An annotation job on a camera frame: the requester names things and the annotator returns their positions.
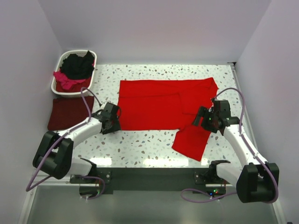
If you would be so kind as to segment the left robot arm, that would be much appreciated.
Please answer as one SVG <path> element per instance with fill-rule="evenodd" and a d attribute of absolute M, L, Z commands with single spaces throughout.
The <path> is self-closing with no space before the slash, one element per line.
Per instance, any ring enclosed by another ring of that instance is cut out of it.
<path fill-rule="evenodd" d="M 33 167 L 56 179 L 67 175 L 91 175 L 96 165 L 88 159 L 73 157 L 73 150 L 94 135 L 121 130 L 120 113 L 119 106 L 106 102 L 79 124 L 57 133 L 46 132 L 34 156 Z"/>

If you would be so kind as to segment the bright red t-shirt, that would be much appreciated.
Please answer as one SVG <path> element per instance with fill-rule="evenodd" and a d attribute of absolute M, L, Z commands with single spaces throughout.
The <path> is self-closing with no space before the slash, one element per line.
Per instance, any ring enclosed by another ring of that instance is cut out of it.
<path fill-rule="evenodd" d="M 218 86 L 201 80 L 121 80 L 118 106 L 125 131 L 177 130 L 172 149 L 202 159 L 210 132 L 194 126 L 200 107 L 209 109 Z"/>

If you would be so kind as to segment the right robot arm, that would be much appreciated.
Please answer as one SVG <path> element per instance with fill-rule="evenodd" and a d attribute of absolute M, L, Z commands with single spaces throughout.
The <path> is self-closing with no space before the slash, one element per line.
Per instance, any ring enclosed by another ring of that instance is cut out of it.
<path fill-rule="evenodd" d="M 227 100 L 212 99 L 210 109 L 201 106 L 192 123 L 204 130 L 217 133 L 229 142 L 242 166 L 233 167 L 227 160 L 212 161 L 202 180 L 222 179 L 236 188 L 242 203 L 273 203 L 278 199 L 279 168 L 269 163 L 255 148 L 245 133 L 241 117 L 231 115 Z"/>

